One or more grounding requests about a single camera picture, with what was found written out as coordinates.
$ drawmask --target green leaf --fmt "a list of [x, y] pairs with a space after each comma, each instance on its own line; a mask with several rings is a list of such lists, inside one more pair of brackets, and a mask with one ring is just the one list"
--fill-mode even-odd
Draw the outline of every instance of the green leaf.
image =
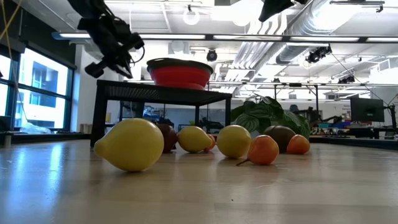
[[259, 119], [259, 126], [257, 128], [257, 131], [260, 134], [264, 134], [264, 131], [271, 126], [271, 120], [267, 118], [260, 118]]
[[231, 122], [234, 122], [243, 113], [244, 113], [244, 105], [231, 110]]
[[257, 105], [257, 104], [256, 104], [255, 102], [253, 102], [253, 101], [245, 101], [245, 102], [243, 103], [244, 111], [245, 111], [246, 113], [249, 113], [256, 105]]
[[295, 125], [298, 127], [301, 127], [301, 124], [302, 124], [301, 121], [299, 120], [299, 118], [297, 117], [297, 115], [293, 114], [290, 111], [285, 111], [283, 120], [293, 121], [295, 123]]
[[237, 125], [246, 128], [247, 131], [249, 131], [250, 133], [255, 131], [259, 127], [259, 123], [260, 121], [257, 118], [249, 116], [247, 114], [242, 114], [236, 120]]
[[282, 106], [276, 101], [275, 99], [266, 96], [263, 98], [263, 100], [259, 103], [259, 105], [264, 105], [264, 106], [270, 106], [273, 111], [273, 116], [276, 119], [282, 119], [284, 115], [284, 110], [282, 109]]
[[275, 99], [273, 99], [272, 97], [269, 97], [269, 96], [266, 96], [266, 98], [270, 101], [271, 106], [282, 109], [282, 106], [280, 105], [280, 103], [277, 100], [275, 100]]
[[300, 134], [306, 137], [307, 139], [310, 139], [311, 127], [310, 123], [308, 122], [308, 119], [301, 115], [297, 115], [297, 118], [301, 122]]
[[248, 115], [253, 116], [255, 118], [271, 119], [274, 117], [274, 111], [269, 105], [258, 104], [250, 112], [248, 112]]

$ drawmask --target bowl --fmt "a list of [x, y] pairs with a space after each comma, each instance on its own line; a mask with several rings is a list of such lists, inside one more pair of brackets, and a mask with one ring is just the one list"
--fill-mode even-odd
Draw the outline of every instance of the bowl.
[[147, 62], [156, 85], [203, 90], [214, 70], [207, 64], [175, 58], [157, 58]]

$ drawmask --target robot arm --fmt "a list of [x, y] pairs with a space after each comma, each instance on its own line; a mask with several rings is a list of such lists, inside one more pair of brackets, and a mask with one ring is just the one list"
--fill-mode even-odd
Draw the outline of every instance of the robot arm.
[[144, 42], [138, 33], [131, 33], [129, 25], [116, 17], [103, 0], [68, 0], [77, 13], [82, 16], [78, 30], [85, 30], [104, 55], [100, 63], [85, 68], [85, 71], [99, 78], [103, 69], [109, 67], [115, 72], [132, 78], [129, 51], [140, 49]]

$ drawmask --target window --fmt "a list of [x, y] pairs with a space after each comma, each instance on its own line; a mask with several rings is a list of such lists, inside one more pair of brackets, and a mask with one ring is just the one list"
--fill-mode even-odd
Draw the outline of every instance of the window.
[[26, 49], [21, 55], [19, 83], [66, 95], [68, 71], [68, 67]]
[[22, 100], [18, 97], [15, 127], [21, 127], [29, 122], [45, 128], [64, 128], [65, 99], [30, 90], [19, 91]]
[[8, 86], [0, 84], [0, 116], [6, 115]]
[[16, 130], [27, 123], [69, 130], [73, 70], [30, 49], [19, 58], [0, 55], [0, 116], [12, 116]]
[[19, 65], [19, 95], [17, 95], [15, 123], [68, 128], [65, 119], [72, 101], [71, 70], [43, 55], [26, 49]]
[[3, 79], [9, 79], [11, 68], [11, 59], [0, 55], [0, 72]]

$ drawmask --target metal table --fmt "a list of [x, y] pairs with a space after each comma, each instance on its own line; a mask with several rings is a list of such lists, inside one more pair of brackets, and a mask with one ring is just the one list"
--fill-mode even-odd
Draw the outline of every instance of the metal table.
[[98, 80], [90, 145], [94, 146], [94, 143], [104, 136], [108, 100], [140, 103], [142, 112], [144, 103], [195, 106], [195, 125], [199, 123], [200, 106], [225, 100], [227, 126], [231, 124], [231, 99], [232, 94], [228, 93]]

